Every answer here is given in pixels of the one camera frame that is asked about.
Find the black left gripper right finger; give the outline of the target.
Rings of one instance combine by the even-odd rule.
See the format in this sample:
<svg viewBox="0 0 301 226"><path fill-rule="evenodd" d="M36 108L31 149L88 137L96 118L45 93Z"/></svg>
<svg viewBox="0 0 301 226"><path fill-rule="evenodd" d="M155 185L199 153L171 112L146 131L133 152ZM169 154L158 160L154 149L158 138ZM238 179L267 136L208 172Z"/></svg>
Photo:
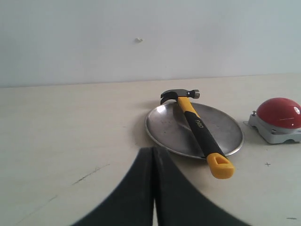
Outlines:
<svg viewBox="0 0 301 226"><path fill-rule="evenodd" d="M170 154L154 147L153 184L159 226L246 226L200 193L181 173Z"/></svg>

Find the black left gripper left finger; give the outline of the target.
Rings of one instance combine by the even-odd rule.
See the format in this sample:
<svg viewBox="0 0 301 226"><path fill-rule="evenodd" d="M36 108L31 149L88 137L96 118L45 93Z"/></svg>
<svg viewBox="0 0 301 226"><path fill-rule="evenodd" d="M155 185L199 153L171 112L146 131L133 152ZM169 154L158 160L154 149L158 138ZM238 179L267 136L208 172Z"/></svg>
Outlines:
<svg viewBox="0 0 301 226"><path fill-rule="evenodd" d="M141 148L112 193L74 226L151 226L153 148Z"/></svg>

